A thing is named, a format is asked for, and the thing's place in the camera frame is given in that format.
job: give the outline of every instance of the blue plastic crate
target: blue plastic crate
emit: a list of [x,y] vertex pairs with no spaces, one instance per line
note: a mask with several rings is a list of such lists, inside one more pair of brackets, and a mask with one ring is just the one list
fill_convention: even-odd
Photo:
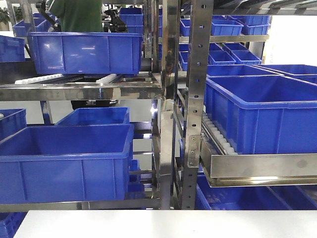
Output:
[[182,36],[189,36],[190,33],[190,19],[180,19],[180,33]]
[[292,78],[298,78],[307,82],[317,83],[317,67],[304,64],[272,64],[256,65],[256,67],[272,70]]
[[0,204],[124,199],[134,126],[34,126],[0,143]]
[[0,109],[0,141],[26,127],[25,109]]
[[269,23],[270,16],[243,16],[240,20],[246,25],[255,26],[255,25],[266,25]]
[[314,84],[284,76],[213,77],[205,106],[239,154],[317,152]]
[[248,51],[248,48],[240,43],[224,43],[222,46],[224,51],[230,53],[231,51]]
[[137,74],[141,68],[141,34],[38,32],[28,39],[39,74]]
[[313,200],[309,193],[317,194],[316,185],[305,186],[273,186],[272,189],[294,210],[316,210],[317,201]]
[[243,25],[230,20],[212,20],[211,34],[213,36],[238,36]]
[[188,67],[188,52],[180,52],[179,53],[179,61],[182,66],[183,71],[187,71]]
[[248,26],[243,24],[242,34],[244,35],[267,35],[270,24]]
[[121,8],[119,17],[127,26],[144,25],[141,8]]
[[55,125],[128,124],[129,114],[129,108],[78,108]]
[[209,187],[197,178],[197,210],[292,210],[270,187]]
[[231,51],[231,56],[237,64],[254,65],[261,64],[262,60],[250,51]]
[[[34,24],[36,32],[47,32],[49,29],[48,22],[44,18],[34,18]],[[17,37],[27,37],[28,26],[24,20],[15,24],[12,28]]]
[[280,75],[273,71],[255,68],[249,65],[208,65],[207,76],[257,76],[257,75]]
[[0,36],[0,62],[25,61],[24,39]]
[[236,63],[236,61],[226,51],[210,51],[208,61],[211,65],[229,65]]
[[138,33],[143,34],[144,33],[144,26],[127,26],[129,33]]
[[0,238],[13,238],[26,212],[0,213]]

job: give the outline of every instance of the white roller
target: white roller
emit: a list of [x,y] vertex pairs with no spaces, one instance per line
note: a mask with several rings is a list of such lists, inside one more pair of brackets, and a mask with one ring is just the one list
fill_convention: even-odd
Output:
[[15,84],[39,83],[39,82],[46,81],[49,79],[55,79],[55,78],[61,78],[61,77],[63,77],[63,75],[60,73],[59,74],[52,74],[52,75],[47,75],[47,76],[16,80]]

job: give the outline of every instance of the storage bin rim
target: storage bin rim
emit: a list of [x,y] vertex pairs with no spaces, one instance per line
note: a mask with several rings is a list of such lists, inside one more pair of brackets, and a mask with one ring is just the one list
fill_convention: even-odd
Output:
[[[274,66],[274,65],[292,65],[292,64],[268,64],[267,66]],[[296,65],[299,65],[299,66],[309,66],[307,64],[296,64]],[[272,70],[272,71],[275,71],[275,72],[278,72],[278,73],[281,73],[283,75],[292,75],[292,76],[307,76],[307,77],[316,77],[317,76],[317,72],[316,73],[305,73],[305,74],[293,74],[293,73],[289,73],[289,72],[285,72],[285,71],[281,71],[281,70],[278,70],[278,69],[274,69],[274,68],[267,68],[265,67],[265,64],[258,64],[258,65],[253,65],[253,67],[256,67],[256,68],[261,68],[261,69],[266,69],[266,70]]]
[[[252,77],[252,76],[249,76],[249,75],[248,76],[227,76],[226,78],[228,78],[228,77]],[[273,75],[273,77],[288,78],[289,80],[295,80],[295,81],[299,81],[301,83],[310,84],[313,87],[317,87],[317,85],[314,83],[305,82],[305,81],[302,81],[300,79],[291,78],[291,77],[287,77],[287,76],[283,76],[283,75]],[[252,110],[252,109],[303,109],[303,108],[312,109],[312,108],[317,108],[317,100],[315,100],[315,101],[289,101],[289,102],[286,102],[286,101],[282,101],[282,102],[246,102],[243,99],[241,99],[240,97],[238,97],[235,94],[233,94],[232,92],[230,92],[229,90],[222,87],[221,85],[215,83],[212,80],[214,78],[217,78],[217,77],[207,77],[207,79],[206,79],[207,85],[212,87],[218,93],[220,93],[221,95],[223,95],[228,100],[232,101],[233,103],[235,103],[238,107],[240,107],[242,109]]]
[[18,113],[20,113],[20,112],[23,112],[24,115],[26,114],[26,109],[23,109],[23,108],[17,108],[17,109],[0,109],[0,113],[1,113],[1,111],[12,111],[12,110],[16,110],[16,111],[15,111],[14,113],[8,115],[8,116],[5,116],[4,118],[1,118],[0,121],[6,119],[6,118],[8,118],[8,117],[11,117],[11,116],[13,116],[13,115],[15,115],[15,114],[18,114]]
[[140,33],[109,33],[109,32],[30,32],[29,36],[128,36],[142,38]]
[[[79,160],[79,157],[83,157],[84,160],[88,159],[122,159],[126,158],[130,154],[130,141],[133,140],[134,137],[134,125],[133,124],[108,124],[108,125],[89,125],[89,126],[68,126],[68,127],[105,127],[105,126],[125,126],[129,127],[127,131],[127,136],[124,141],[124,146],[121,152],[112,152],[112,153],[79,153],[79,154],[47,154],[47,155],[0,155],[1,162],[31,162],[31,161],[58,161],[58,160]],[[0,141],[0,145],[7,140],[11,139],[18,133],[21,133],[24,130],[28,130],[30,128],[43,128],[43,126],[33,126],[33,127],[25,127],[22,130],[18,131],[14,135],[11,135],[2,141]]]

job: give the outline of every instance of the white tabletop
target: white tabletop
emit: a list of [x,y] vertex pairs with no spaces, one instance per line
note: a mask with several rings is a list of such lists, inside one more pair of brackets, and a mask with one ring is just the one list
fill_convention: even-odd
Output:
[[317,211],[30,211],[14,238],[316,238]]

